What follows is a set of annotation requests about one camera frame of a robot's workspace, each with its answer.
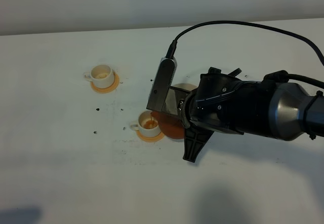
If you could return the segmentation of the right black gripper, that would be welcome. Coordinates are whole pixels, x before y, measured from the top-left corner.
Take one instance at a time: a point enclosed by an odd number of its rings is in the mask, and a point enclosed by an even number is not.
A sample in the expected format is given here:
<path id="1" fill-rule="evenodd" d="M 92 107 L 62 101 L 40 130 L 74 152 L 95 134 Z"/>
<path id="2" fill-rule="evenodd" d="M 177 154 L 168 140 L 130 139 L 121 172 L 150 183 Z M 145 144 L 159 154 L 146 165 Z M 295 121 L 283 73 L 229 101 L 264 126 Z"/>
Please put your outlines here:
<path id="1" fill-rule="evenodd" d="M 259 82 L 242 81 L 236 76 L 240 68 L 229 74 L 210 67 L 200 76 L 199 86 L 187 91 L 170 86 L 164 112 L 178 118 L 184 126 L 183 160 L 194 163 L 213 135 L 213 131 L 244 134 L 252 116 L 248 106 L 257 99 Z"/>

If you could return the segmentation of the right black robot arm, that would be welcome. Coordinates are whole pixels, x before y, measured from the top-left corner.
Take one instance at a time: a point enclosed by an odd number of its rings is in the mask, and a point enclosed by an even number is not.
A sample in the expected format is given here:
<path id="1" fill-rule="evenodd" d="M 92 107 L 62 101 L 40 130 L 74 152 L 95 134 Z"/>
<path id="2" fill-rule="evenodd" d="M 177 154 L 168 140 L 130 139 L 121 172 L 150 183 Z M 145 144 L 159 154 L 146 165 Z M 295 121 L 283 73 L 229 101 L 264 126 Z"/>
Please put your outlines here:
<path id="1" fill-rule="evenodd" d="M 306 133 L 323 136 L 323 83 L 284 70 L 260 82 L 238 78 L 211 67 L 199 86 L 176 91 L 165 102 L 184 126 L 184 160 L 195 162 L 214 132 L 255 134 L 291 141 Z"/>

